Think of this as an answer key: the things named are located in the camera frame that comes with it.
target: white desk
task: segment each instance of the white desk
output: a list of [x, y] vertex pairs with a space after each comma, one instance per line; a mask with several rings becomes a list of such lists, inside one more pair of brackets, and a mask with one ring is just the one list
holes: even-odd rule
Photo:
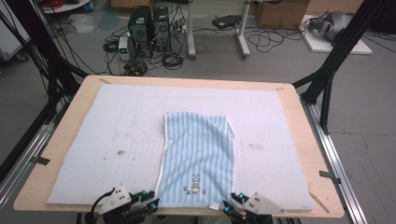
[[85, 4], [90, 3], [91, 0], [80, 0], [79, 3], [77, 4], [64, 4], [63, 6], [55, 9], [45, 9], [44, 13], [46, 14], [52, 14], [52, 13], [58, 13], [58, 12], [64, 12], [68, 10], [72, 10], [78, 7], [83, 7]]
[[[189, 31], [188, 31], [187, 42], [189, 45], [189, 56], [195, 60], [196, 54], [195, 54], [194, 36], [192, 33], [192, 7], [193, 7], [192, 2], [193, 2], [193, 0], [189, 0]], [[249, 7], [250, 7], [250, 0], [245, 0], [243, 11], [242, 11], [241, 28], [236, 29], [236, 37], [238, 38], [239, 44], [241, 45], [243, 59], [245, 59], [246, 57], [248, 57], [250, 55], [247, 41], [244, 37], [245, 25], [247, 23]]]

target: table leg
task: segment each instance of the table leg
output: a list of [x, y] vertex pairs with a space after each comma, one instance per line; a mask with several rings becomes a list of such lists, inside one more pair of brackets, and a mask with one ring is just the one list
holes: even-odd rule
[[195, 60], [195, 44], [194, 35], [192, 33], [192, 0], [189, 1], [189, 27], [187, 35], [187, 43], [189, 44], [189, 56]]
[[238, 37], [239, 43], [242, 48], [242, 58], [243, 59], [250, 56], [250, 51], [248, 50], [248, 44], [244, 37], [245, 25], [247, 23], [249, 7], [250, 7], [250, 0], [245, 0], [244, 10], [242, 12], [241, 28], [236, 29], [236, 36]]

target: gray floor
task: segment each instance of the gray floor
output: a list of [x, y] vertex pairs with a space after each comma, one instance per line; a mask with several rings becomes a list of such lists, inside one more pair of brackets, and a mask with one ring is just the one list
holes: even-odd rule
[[[60, 14], [61, 21], [70, 13]], [[67, 34], [71, 47], [95, 72], [106, 70], [104, 39], [125, 26], [109, 11], [106, 3], [93, 13], [96, 30], [92, 34]], [[210, 27], [210, 20], [197, 20]], [[187, 56], [185, 38], [182, 56]], [[396, 42], [374, 38], [396, 50]], [[370, 56], [350, 55], [333, 83], [329, 128], [332, 140], [346, 169], [351, 185], [369, 223], [396, 220], [396, 57], [395, 54], [363, 38], [372, 50]], [[170, 77], [292, 83], [316, 71], [326, 53], [312, 53], [303, 40], [285, 42], [268, 53], [259, 53], [249, 44], [251, 56], [241, 59], [234, 34], [201, 32], [195, 35], [197, 59], [185, 58], [183, 67], [170, 71]], [[111, 64], [114, 73], [122, 71], [119, 57]], [[148, 77], [168, 77], [162, 69]], [[46, 103], [43, 84], [32, 61], [9, 62], [0, 67], [0, 162], [19, 141]], [[15, 194], [0, 213], [2, 223], [74, 223], [76, 214], [20, 212], [12, 208]], [[304, 218], [303, 223], [349, 223], [341, 219]], [[189, 217], [172, 217], [164, 223], [191, 223]]]

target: blue striped towel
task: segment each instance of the blue striped towel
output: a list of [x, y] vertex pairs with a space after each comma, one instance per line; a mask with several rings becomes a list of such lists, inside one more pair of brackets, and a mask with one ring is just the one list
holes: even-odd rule
[[231, 201], [233, 130], [226, 117], [166, 113], [165, 152], [156, 192], [162, 207]]

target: white cable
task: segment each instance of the white cable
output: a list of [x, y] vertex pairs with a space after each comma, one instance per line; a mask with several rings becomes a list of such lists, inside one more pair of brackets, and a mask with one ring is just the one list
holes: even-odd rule
[[154, 63], [154, 58], [155, 58], [155, 55], [157, 54], [157, 50], [152, 51], [152, 52], [153, 52], [153, 55], [152, 55], [152, 58], [150, 58], [152, 65], [154, 65], [156, 68], [161, 68], [162, 70], [165, 70], [165, 72], [168, 73], [168, 77], [171, 77], [171, 73], [166, 68], [163, 68], [163, 67]]

